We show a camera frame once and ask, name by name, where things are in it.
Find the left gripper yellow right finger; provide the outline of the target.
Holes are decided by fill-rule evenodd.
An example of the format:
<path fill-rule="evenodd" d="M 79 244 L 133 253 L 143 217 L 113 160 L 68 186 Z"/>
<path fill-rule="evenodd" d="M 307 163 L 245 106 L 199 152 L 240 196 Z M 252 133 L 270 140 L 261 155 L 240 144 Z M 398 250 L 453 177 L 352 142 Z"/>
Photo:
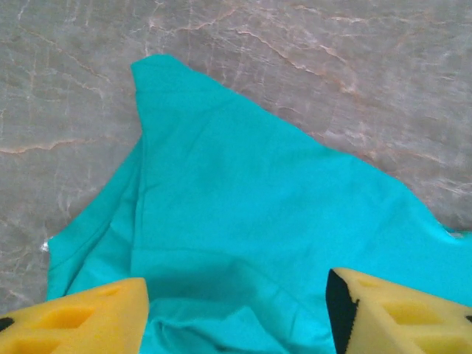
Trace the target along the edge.
<path fill-rule="evenodd" d="M 472 354 L 472 308 L 348 268 L 330 270 L 336 354 Z"/>

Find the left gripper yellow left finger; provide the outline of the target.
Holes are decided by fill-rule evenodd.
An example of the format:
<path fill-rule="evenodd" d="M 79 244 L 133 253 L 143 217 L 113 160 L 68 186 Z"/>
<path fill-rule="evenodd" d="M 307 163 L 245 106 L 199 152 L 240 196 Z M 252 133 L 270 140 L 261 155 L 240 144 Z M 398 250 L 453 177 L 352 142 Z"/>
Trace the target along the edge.
<path fill-rule="evenodd" d="M 139 354 L 145 280 L 128 278 L 0 315 L 0 354 Z"/>

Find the teal t-shirt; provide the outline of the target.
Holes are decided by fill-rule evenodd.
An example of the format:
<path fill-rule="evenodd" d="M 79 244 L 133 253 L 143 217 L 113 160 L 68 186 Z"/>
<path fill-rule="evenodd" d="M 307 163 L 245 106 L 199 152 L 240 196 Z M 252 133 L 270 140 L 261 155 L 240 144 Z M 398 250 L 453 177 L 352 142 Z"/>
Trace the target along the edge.
<path fill-rule="evenodd" d="M 48 299 L 144 278 L 140 354 L 335 354 L 336 267 L 472 305 L 472 235 L 400 181 L 172 56 L 131 71 L 142 136 L 49 241 Z"/>

